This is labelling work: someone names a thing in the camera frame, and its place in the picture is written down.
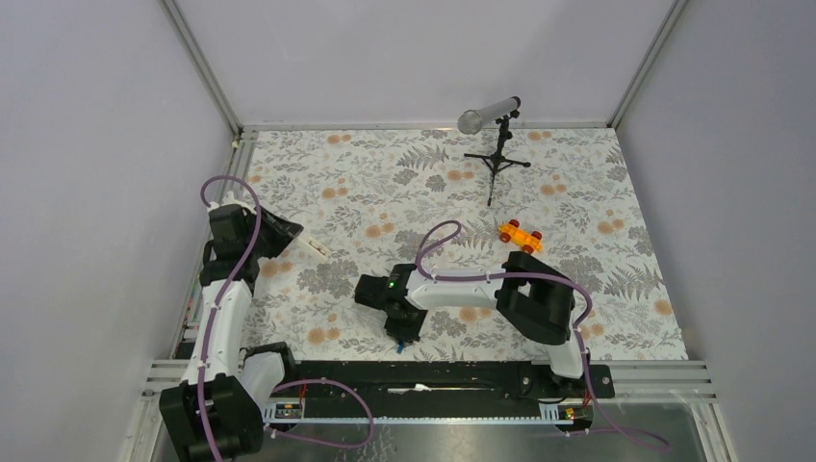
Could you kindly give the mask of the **white remote control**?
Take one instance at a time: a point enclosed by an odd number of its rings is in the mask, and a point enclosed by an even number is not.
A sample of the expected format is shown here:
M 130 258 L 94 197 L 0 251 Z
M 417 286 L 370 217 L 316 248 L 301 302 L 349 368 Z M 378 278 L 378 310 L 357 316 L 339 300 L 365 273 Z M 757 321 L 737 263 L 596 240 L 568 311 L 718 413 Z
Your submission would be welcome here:
M 294 239 L 294 242 L 297 244 L 299 249 L 317 258 L 327 260 L 331 255 L 329 249 L 308 232 L 301 232 Z

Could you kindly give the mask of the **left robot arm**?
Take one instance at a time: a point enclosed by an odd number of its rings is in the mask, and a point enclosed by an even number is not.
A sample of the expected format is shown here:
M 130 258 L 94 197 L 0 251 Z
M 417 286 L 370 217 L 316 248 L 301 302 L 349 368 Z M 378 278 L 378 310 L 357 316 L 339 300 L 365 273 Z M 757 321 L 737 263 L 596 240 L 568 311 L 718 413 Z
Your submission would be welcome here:
M 212 238 L 199 273 L 208 309 L 179 384 L 160 396 L 160 411 L 182 461 L 217 461 L 260 450 L 262 408 L 274 393 L 297 386 L 291 351 L 282 343 L 242 352 L 245 315 L 260 273 L 259 261 L 279 256 L 302 225 L 241 203 L 212 205 Z

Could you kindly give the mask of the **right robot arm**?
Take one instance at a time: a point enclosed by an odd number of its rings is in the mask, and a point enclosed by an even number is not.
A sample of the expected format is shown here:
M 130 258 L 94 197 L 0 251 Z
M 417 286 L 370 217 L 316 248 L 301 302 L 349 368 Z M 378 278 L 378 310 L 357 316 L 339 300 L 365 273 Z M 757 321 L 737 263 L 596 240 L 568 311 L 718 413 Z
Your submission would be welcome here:
M 526 339 L 545 347 L 553 387 L 561 395 L 574 397 L 591 378 L 574 335 L 575 294 L 586 296 L 587 292 L 532 255 L 513 251 L 503 265 L 482 272 L 430 272 L 415 262 L 398 264 L 386 276 L 363 274 L 354 301 L 385 313 L 386 334 L 404 345 L 421 338 L 431 310 L 473 307 L 497 311 Z

